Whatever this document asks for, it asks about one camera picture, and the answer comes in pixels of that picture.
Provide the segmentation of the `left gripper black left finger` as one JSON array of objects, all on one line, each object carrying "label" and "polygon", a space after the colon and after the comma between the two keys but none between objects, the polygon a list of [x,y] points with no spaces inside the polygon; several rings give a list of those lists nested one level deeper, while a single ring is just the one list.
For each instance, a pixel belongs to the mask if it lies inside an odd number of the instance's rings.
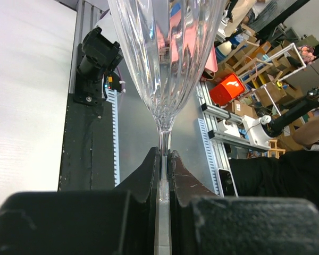
[{"label": "left gripper black left finger", "polygon": [[153,254],[160,154],[111,190],[21,192],[0,207],[0,254]]}]

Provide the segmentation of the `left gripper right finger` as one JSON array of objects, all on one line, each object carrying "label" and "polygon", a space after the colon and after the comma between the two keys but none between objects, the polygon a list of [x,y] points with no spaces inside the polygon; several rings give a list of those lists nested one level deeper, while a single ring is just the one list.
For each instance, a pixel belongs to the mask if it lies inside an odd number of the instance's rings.
[{"label": "left gripper right finger", "polygon": [[319,211],[304,199],[219,197],[168,158],[172,254],[319,254]]}]

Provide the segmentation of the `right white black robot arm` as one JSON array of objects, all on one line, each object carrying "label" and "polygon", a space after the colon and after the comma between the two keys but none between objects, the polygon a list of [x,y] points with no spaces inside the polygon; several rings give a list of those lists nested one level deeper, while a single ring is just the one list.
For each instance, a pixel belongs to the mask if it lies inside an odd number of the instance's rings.
[{"label": "right white black robot arm", "polygon": [[95,27],[79,44],[74,83],[76,103],[98,106],[107,100],[106,90],[111,88],[106,81],[115,71],[123,57],[120,44],[110,42]]}]

